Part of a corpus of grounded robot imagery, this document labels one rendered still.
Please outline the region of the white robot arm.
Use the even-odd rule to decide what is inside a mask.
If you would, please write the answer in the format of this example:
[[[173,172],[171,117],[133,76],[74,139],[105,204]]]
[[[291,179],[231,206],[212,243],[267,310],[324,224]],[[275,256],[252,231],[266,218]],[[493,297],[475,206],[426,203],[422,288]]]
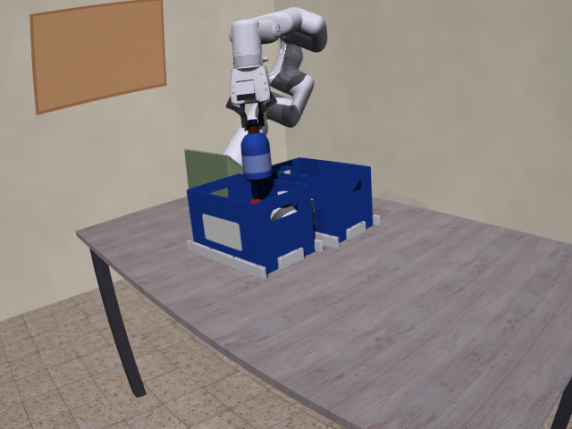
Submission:
[[[267,119],[289,128],[299,122],[314,87],[313,78],[299,71],[303,60],[301,47],[315,53],[321,52],[327,44],[328,36],[322,16],[298,7],[252,19],[235,21],[231,25],[233,67],[267,62],[268,56],[262,55],[261,45],[273,43],[280,38],[281,49],[270,72],[269,82],[272,88],[293,96],[291,100],[271,91],[277,103],[264,113],[265,126],[262,126],[260,132],[266,135]],[[255,99],[254,80],[236,81],[236,96],[237,101]],[[240,143],[247,134],[248,131],[244,131],[240,125],[223,155],[229,155],[242,165]]]

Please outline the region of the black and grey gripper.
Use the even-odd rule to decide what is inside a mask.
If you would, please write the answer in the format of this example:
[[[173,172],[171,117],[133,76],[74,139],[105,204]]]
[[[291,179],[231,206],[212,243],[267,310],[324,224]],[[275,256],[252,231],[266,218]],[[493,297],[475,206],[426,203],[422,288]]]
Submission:
[[[240,80],[254,80],[255,87],[255,98],[249,100],[237,101],[236,98],[236,81]],[[263,102],[270,99],[270,102],[266,103],[265,106]],[[245,113],[245,104],[258,103],[258,128],[262,130],[262,126],[265,126],[264,112],[272,105],[277,103],[276,98],[271,92],[269,76],[266,66],[262,64],[234,67],[231,70],[231,96],[226,104],[226,108],[233,110],[241,117],[241,128],[244,131],[248,130],[247,122],[248,117]],[[262,106],[263,104],[263,106]],[[240,105],[240,109],[235,106]],[[247,120],[246,120],[247,118]]]

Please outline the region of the blue plastic crate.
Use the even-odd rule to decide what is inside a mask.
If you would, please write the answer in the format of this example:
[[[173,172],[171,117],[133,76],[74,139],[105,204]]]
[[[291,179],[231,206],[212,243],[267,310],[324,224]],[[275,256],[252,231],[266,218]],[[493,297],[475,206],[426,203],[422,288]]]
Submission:
[[[227,198],[209,194],[228,188]],[[279,191],[288,191],[277,196]],[[238,199],[238,200],[237,200]],[[261,199],[255,204],[250,200]],[[262,201],[263,200],[263,201]],[[271,212],[290,204],[298,212],[271,222]],[[267,179],[247,181],[234,174],[200,185],[189,203],[193,240],[265,267],[298,248],[315,252],[310,185]]]
[[[311,186],[314,231],[339,237],[341,243],[348,228],[363,221],[366,229],[373,226],[371,166],[298,157],[272,170],[271,179]]]

